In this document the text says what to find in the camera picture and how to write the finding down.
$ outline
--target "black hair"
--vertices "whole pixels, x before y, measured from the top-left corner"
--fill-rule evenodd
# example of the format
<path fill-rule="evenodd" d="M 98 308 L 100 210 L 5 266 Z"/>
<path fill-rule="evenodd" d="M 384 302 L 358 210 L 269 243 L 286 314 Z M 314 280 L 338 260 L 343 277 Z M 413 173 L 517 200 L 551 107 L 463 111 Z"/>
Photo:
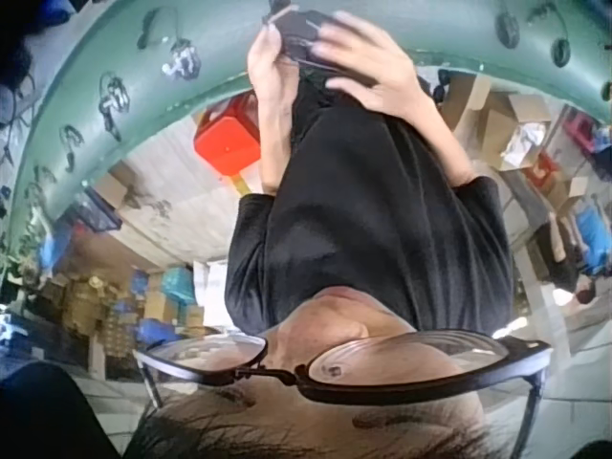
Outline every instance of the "black hair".
<path fill-rule="evenodd" d="M 271 438 L 257 426 L 219 423 L 217 415 L 192 416 L 178 420 L 160 414 L 144 418 L 123 459 L 300 459 L 346 457 L 341 450 L 306 448 L 288 443 L 289 431 Z M 402 454 L 389 451 L 361 453 L 360 459 L 502 459 L 507 447 L 492 449 L 486 431 L 457 429 L 438 443 L 421 451 Z"/>
<path fill-rule="evenodd" d="M 597 290 L 595 288 L 595 282 L 591 280 L 588 289 L 580 290 L 576 293 L 576 299 L 580 304 L 589 304 L 597 296 Z"/>
<path fill-rule="evenodd" d="M 600 440 L 586 445 L 572 456 L 572 459 L 609 459 L 610 457 L 612 457 L 612 442 Z"/>

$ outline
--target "black object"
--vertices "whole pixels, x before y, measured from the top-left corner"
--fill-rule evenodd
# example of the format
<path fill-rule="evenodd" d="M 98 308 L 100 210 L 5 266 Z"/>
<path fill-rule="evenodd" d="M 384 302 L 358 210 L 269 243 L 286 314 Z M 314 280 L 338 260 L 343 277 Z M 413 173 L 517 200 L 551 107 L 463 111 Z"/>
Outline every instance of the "black object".
<path fill-rule="evenodd" d="M 76 196 L 70 211 L 95 233 L 120 230 L 123 224 L 115 209 L 90 187 Z"/>
<path fill-rule="evenodd" d="M 66 172 L 72 173 L 75 170 L 75 151 L 73 148 L 78 148 L 85 143 L 85 139 L 80 132 L 70 124 L 66 124 L 59 129 L 59 141 L 66 149 L 66 161 L 68 166 Z"/>
<path fill-rule="evenodd" d="M 446 97 L 447 90 L 445 87 L 442 84 L 436 86 L 436 89 L 433 90 L 433 101 L 436 103 L 436 105 L 442 104 Z"/>
<path fill-rule="evenodd" d="M 17 338 L 23 341 L 15 344 L 18 351 L 23 349 L 29 356 L 35 345 L 45 349 L 46 360 L 69 361 L 87 368 L 87 340 L 69 335 L 58 325 L 43 327 L 33 321 L 20 321 L 19 325 L 30 335 Z M 78 360 L 63 358 L 68 354 L 78 355 Z M 0 382 L 0 394 L 3 436 L 17 439 L 23 438 L 24 432 L 36 432 L 29 441 L 19 442 L 22 457 L 120 459 L 89 402 L 59 366 L 35 362 L 9 371 Z"/>
<path fill-rule="evenodd" d="M 527 24 L 533 26 L 536 21 L 544 21 L 551 16 L 557 18 L 563 34 L 562 38 L 558 38 L 553 43 L 551 58 L 557 67 L 563 68 L 572 58 L 572 50 L 569 41 L 567 24 L 565 23 L 565 19 L 563 19 L 563 16 L 559 12 L 555 2 L 544 2 L 538 7 L 533 8 L 529 14 L 529 17 L 527 18 Z"/>
<path fill-rule="evenodd" d="M 572 57 L 570 42 L 565 38 L 559 38 L 553 43 L 553 62 L 559 68 L 565 67 Z"/>
<path fill-rule="evenodd" d="M 270 0 L 270 12 L 272 15 L 283 11 L 291 5 L 291 0 Z"/>
<path fill-rule="evenodd" d="M 520 26 L 513 14 L 504 11 L 495 19 L 497 38 L 509 50 L 513 50 L 520 42 Z"/>
<path fill-rule="evenodd" d="M 13 167 L 15 166 L 14 162 L 12 161 L 11 149 L 8 145 L 4 145 L 4 153 L 2 154 L 2 159 L 0 159 L 0 165 L 4 164 L 4 161 L 9 162 L 9 164 Z"/>
<path fill-rule="evenodd" d="M 450 85 L 450 72 L 447 69 L 438 70 L 438 81 L 442 86 Z"/>
<path fill-rule="evenodd" d="M 610 95 L 612 93 L 612 82 L 608 81 L 603 85 L 603 89 L 601 90 L 601 98 L 606 102 L 610 101 Z"/>
<path fill-rule="evenodd" d="M 469 339 L 469 337 L 490 339 L 478 333 L 458 330 L 419 332 L 417 335 L 432 336 L 436 334 L 445 334 L 457 339 Z M 505 348 L 507 356 L 501 361 L 479 370 L 425 382 L 389 385 L 336 385 L 317 382 L 309 376 L 310 367 L 317 358 L 308 364 L 298 365 L 293 372 L 266 368 L 261 364 L 261 361 L 268 354 L 268 342 L 264 339 L 262 341 L 261 351 L 252 360 L 221 371 L 204 371 L 182 366 L 156 355 L 153 346 L 145 352 L 135 351 L 134 356 L 144 378 L 147 392 L 156 408 L 163 407 L 164 403 L 155 380 L 152 378 L 150 368 L 181 380 L 208 386 L 231 385 L 242 379 L 255 376 L 273 378 L 286 386 L 296 387 L 303 397 L 315 402 L 361 406 L 418 404 L 442 400 L 492 387 L 507 380 L 522 379 L 532 389 L 529 393 L 525 415 L 514 444 L 514 450 L 510 456 L 511 459 L 518 459 L 527 444 L 536 420 L 537 408 L 543 396 L 546 382 L 546 369 L 550 365 L 552 353 L 551 347 L 542 341 L 527 342 L 507 336 L 497 341 L 499 345 Z"/>
<path fill-rule="evenodd" d="M 130 111 L 130 97 L 123 80 L 107 72 L 99 78 L 99 105 L 98 110 L 104 118 L 104 129 L 110 133 L 117 142 L 121 142 L 121 133 L 113 119 L 112 110 L 118 113 Z"/>
<path fill-rule="evenodd" d="M 282 53 L 294 62 L 330 76 L 350 77 L 365 86 L 372 87 L 377 84 L 377 81 L 369 76 L 344 69 L 312 53 L 313 45 L 318 41 L 318 30 L 324 23 L 351 30 L 332 16 L 312 10 L 302 12 L 295 8 L 276 18 L 271 19 L 268 16 L 268 20 L 280 31 L 283 39 Z"/>
<path fill-rule="evenodd" d="M 2 187 L 0 188 L 0 195 L 4 199 L 10 199 L 11 198 L 11 189 L 8 186 L 6 186 L 6 185 L 2 185 Z"/>
<path fill-rule="evenodd" d="M 76 12 L 79 12 L 83 9 L 89 0 L 70 0 L 70 4 L 73 6 Z"/>

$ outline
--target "finger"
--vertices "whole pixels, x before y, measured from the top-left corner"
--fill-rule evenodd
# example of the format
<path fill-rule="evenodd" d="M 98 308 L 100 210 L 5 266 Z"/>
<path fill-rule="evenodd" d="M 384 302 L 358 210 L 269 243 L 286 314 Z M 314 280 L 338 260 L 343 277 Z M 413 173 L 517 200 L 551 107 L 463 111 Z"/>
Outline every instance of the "finger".
<path fill-rule="evenodd" d="M 383 67 L 377 64 L 375 54 L 369 53 L 368 48 L 354 51 L 334 43 L 319 41 L 313 46 L 312 51 L 315 55 L 328 62 L 338 64 L 366 77 L 371 77 L 378 81 L 383 77 L 381 75 Z"/>
<path fill-rule="evenodd" d="M 366 38 L 370 39 L 373 43 L 379 46 L 388 47 L 393 46 L 398 48 L 397 43 L 391 35 L 378 26 L 375 26 L 371 22 L 361 19 L 360 17 L 354 16 L 350 12 L 337 11 L 334 13 L 334 17 L 343 24 L 355 29 Z"/>
<path fill-rule="evenodd" d="M 278 72 L 283 78 L 299 78 L 299 64 L 283 55 L 278 60 Z"/>
<path fill-rule="evenodd" d="M 376 110 L 376 96 L 372 91 L 354 79 L 337 77 L 330 78 L 325 83 L 327 89 L 342 91 L 359 101 L 368 110 Z"/>
<path fill-rule="evenodd" d="M 249 51 L 249 60 L 272 65 L 282 47 L 282 38 L 275 25 L 264 27 Z"/>
<path fill-rule="evenodd" d="M 318 36 L 325 41 L 331 41 L 352 50 L 361 49 L 371 43 L 363 36 L 332 24 L 323 24 L 318 31 Z"/>
<path fill-rule="evenodd" d="M 252 42 L 251 49 L 249 50 L 249 55 L 259 55 L 261 54 L 261 50 L 264 48 L 266 42 L 266 35 L 268 30 L 266 26 L 264 26 L 261 31 L 257 34 L 257 37 Z"/>

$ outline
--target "cardboard box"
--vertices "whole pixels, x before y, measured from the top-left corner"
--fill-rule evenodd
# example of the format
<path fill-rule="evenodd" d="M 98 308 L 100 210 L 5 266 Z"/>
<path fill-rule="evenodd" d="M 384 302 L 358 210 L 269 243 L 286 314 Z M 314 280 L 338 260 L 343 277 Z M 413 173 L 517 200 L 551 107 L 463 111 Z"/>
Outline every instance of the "cardboard box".
<path fill-rule="evenodd" d="M 155 318 L 159 322 L 172 323 L 178 319 L 178 305 L 162 292 L 147 292 L 144 302 L 144 318 Z"/>
<path fill-rule="evenodd" d="M 550 129 L 551 115 L 542 96 L 490 93 L 478 121 L 481 159 L 497 170 L 514 170 L 534 164 L 541 146 L 533 145 L 520 164 L 504 158 L 517 129 L 527 123 Z"/>
<path fill-rule="evenodd" d="M 94 185 L 94 190 L 113 208 L 121 208 L 123 198 L 127 194 L 127 186 L 111 174 L 106 174 Z"/>
<path fill-rule="evenodd" d="M 204 326 L 204 308 L 192 305 L 187 306 L 185 327 L 202 327 Z"/>
<path fill-rule="evenodd" d="M 490 92 L 491 79 L 486 75 L 455 73 L 450 78 L 440 114 L 460 141 L 467 141 L 477 120 L 477 112 L 485 106 Z"/>
<path fill-rule="evenodd" d="M 164 273 L 150 273 L 146 290 L 149 292 L 158 292 L 162 289 L 162 280 L 164 279 Z"/>
<path fill-rule="evenodd" d="M 558 216 L 567 215 L 574 204 L 586 195 L 589 181 L 586 177 L 570 179 L 563 172 L 556 171 L 549 175 L 541 188 Z"/>

